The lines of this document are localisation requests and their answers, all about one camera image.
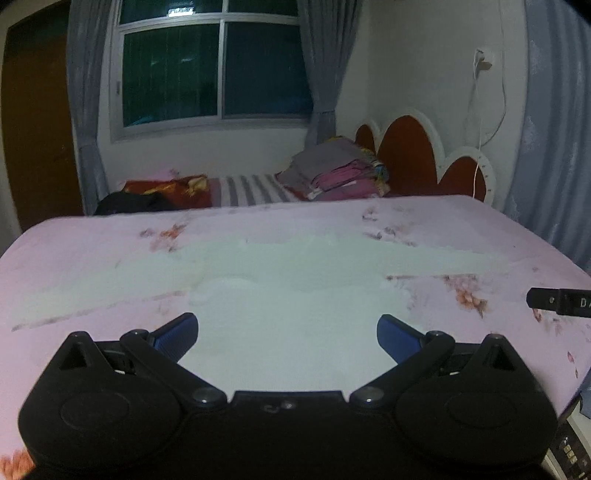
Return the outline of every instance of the door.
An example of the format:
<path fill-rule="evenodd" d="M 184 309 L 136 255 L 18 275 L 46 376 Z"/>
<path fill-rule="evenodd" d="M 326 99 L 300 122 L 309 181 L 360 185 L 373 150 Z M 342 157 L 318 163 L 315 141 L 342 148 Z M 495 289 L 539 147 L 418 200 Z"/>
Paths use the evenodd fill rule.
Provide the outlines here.
<path fill-rule="evenodd" d="M 66 88 L 69 2 L 44 9 L 7 34 L 2 136 L 22 230 L 82 215 Z"/>

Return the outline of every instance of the window sill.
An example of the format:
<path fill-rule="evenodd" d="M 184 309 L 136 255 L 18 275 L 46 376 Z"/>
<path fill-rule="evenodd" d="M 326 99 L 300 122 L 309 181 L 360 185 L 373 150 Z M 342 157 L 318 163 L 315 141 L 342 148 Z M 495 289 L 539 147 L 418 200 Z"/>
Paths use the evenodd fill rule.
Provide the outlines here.
<path fill-rule="evenodd" d="M 229 131 L 271 128 L 307 129 L 310 118 L 307 116 L 286 116 L 272 118 L 181 118 L 165 122 L 152 122 L 131 127 L 115 127 L 111 131 L 111 141 L 125 142 L 142 138 L 156 138 L 168 135 L 182 135 L 203 131 Z"/>

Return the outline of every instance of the pink bed sheet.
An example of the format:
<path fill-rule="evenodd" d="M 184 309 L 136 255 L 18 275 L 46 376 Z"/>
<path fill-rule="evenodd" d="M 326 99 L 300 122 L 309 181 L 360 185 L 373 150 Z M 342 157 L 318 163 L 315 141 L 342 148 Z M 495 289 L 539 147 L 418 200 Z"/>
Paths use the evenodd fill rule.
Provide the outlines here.
<path fill-rule="evenodd" d="M 194 241 L 240 236 L 283 241 L 295 235 L 363 233 L 376 241 L 452 247 L 504 256 L 508 273 L 388 278 L 409 289 L 423 331 L 459 342 L 505 335 L 558 412 L 591 368 L 591 320 L 533 312 L 531 287 L 591 288 L 591 278 L 503 214 L 468 197 L 404 197 L 275 204 L 108 218 L 64 218 L 27 231 L 0 258 L 0 453 L 22 447 L 18 410 L 68 333 L 110 340 L 132 328 L 155 329 L 185 312 L 181 292 L 123 302 L 34 328 L 15 328 L 12 306 L 31 293 L 116 265 L 130 255 L 179 249 Z"/>

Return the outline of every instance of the brown wooden door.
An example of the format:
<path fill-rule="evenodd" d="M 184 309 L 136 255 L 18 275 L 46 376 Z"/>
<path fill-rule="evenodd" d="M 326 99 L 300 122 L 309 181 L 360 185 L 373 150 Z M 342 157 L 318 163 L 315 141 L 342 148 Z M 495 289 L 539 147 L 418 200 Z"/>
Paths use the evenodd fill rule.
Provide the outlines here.
<path fill-rule="evenodd" d="M 49 218 L 82 215 L 66 89 L 66 33 L 55 30 L 42 41 L 10 53 L 7 48 L 2 67 L 4 154 L 23 231 Z"/>

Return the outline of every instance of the window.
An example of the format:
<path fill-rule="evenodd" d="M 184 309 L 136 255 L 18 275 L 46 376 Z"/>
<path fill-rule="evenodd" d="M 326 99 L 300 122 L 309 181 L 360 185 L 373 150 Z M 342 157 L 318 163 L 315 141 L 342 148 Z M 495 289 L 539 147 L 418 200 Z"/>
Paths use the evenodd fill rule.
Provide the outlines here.
<path fill-rule="evenodd" d="M 236 119 L 306 119 L 296 0 L 120 0 L 117 137 Z"/>

